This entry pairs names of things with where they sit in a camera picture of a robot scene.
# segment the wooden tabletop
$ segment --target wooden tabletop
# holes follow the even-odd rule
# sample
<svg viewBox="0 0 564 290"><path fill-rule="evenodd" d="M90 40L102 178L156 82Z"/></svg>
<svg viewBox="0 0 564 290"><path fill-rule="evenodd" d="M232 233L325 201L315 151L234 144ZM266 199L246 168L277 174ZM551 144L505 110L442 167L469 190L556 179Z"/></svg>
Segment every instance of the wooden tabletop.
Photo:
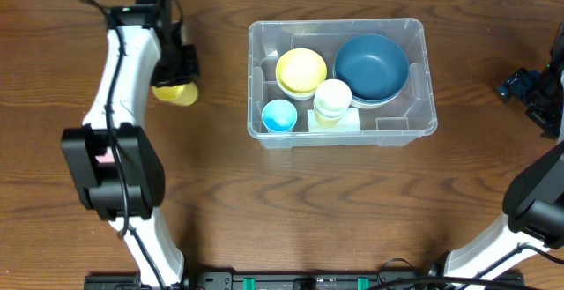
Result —
<svg viewBox="0 0 564 290"><path fill-rule="evenodd" d="M145 130L190 267L372 271L392 257L424 267L491 224L511 180L555 145L495 87L521 66L546 65L564 0L180 1L200 98L187 108L151 99ZM425 27L433 135L405 147L267 151L248 134L250 24L402 17ZM90 271L137 269L109 224L79 203L60 145L91 107L106 53L94 8L0 0L2 289L79 289ZM564 289L564 270L542 257L518 268L529 286Z"/></svg>

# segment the blue cup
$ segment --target blue cup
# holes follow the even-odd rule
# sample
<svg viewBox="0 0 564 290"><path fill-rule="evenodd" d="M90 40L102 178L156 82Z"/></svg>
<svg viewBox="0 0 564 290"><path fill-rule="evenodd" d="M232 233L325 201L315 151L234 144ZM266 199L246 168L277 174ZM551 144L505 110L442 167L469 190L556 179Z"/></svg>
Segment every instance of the blue cup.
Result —
<svg viewBox="0 0 564 290"><path fill-rule="evenodd" d="M263 109L263 123L268 132L292 132L298 111L288 100L273 100Z"/></svg>

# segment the cup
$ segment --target cup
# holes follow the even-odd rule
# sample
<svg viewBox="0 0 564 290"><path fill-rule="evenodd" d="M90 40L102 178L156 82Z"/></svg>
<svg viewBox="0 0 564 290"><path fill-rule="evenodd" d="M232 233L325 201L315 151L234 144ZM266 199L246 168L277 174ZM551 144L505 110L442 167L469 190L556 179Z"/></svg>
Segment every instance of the cup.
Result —
<svg viewBox="0 0 564 290"><path fill-rule="evenodd" d="M159 100L179 106L189 106L196 101L198 96L197 86L194 83L178 86L152 87L152 93Z"/></svg>
<svg viewBox="0 0 564 290"><path fill-rule="evenodd" d="M288 100L273 100L263 109L263 124L268 132L292 132L298 111Z"/></svg>
<svg viewBox="0 0 564 290"><path fill-rule="evenodd" d="M338 79L322 82L315 91L315 119L320 126L331 128L346 114L351 105L351 88Z"/></svg>
<svg viewBox="0 0 564 290"><path fill-rule="evenodd" d="M307 100L327 78L327 65L315 51L295 48L284 53L276 63L276 81L286 95Z"/></svg>

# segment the bowl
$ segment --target bowl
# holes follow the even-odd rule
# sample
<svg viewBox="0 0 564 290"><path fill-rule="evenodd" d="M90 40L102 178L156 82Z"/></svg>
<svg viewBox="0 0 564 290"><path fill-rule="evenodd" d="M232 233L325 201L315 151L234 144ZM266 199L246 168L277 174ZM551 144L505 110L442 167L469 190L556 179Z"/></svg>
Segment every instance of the bowl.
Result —
<svg viewBox="0 0 564 290"><path fill-rule="evenodd" d="M409 60L393 40L366 34L339 49L333 75L351 88L353 106L377 108L402 91L409 77Z"/></svg>
<svg viewBox="0 0 564 290"><path fill-rule="evenodd" d="M310 98L327 78L327 65L315 51L295 48L284 53L276 63L276 80L292 98Z"/></svg>

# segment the clear plastic container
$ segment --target clear plastic container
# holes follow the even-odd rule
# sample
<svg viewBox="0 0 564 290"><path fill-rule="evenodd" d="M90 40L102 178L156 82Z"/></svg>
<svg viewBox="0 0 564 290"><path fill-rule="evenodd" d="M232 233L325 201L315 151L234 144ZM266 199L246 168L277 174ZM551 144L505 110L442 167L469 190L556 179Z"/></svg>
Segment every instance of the clear plastic container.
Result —
<svg viewBox="0 0 564 290"><path fill-rule="evenodd" d="M338 49L349 39L381 34L399 44L410 63L410 77L391 102L359 109L360 131L308 132L313 99L293 100L276 82L276 63L292 48L310 48L327 63L333 78ZM261 119L271 100L289 100L298 110L293 132L268 133ZM249 104L247 129L268 149L315 145L407 145L437 129L431 73L423 25L417 19L361 19L323 21L257 21L249 28Z"/></svg>

